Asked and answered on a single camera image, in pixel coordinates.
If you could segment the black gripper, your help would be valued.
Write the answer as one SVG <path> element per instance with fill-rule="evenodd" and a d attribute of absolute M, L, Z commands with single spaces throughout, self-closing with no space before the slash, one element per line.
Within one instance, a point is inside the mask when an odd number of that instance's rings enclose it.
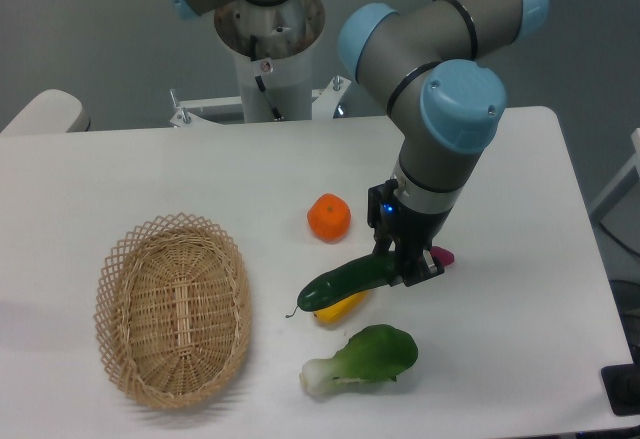
<path fill-rule="evenodd" d="M 436 214 L 417 212 L 399 201 L 382 205 L 388 231 L 374 232 L 374 256 L 389 253 L 395 244 L 393 272 L 387 284 L 412 287 L 444 273 L 442 262 L 431 254 L 434 237 L 442 229 L 451 210 Z"/>

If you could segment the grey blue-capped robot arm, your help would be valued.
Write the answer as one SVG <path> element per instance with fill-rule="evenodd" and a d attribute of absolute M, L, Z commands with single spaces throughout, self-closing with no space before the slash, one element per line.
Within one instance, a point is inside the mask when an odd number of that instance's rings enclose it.
<path fill-rule="evenodd" d="M 237 57 L 248 122 L 307 119 L 310 72 L 299 59 L 319 39 L 319 0 L 171 0 L 179 14 L 212 14 Z M 549 0 L 430 0 L 402 15 L 365 5 L 338 38 L 351 77 L 385 110 L 404 141 L 389 180 L 368 193 L 381 279 L 347 280 L 348 290 L 414 285 L 443 272 L 432 242 L 481 154 L 493 140 L 506 91 L 477 59 L 539 29 Z"/>

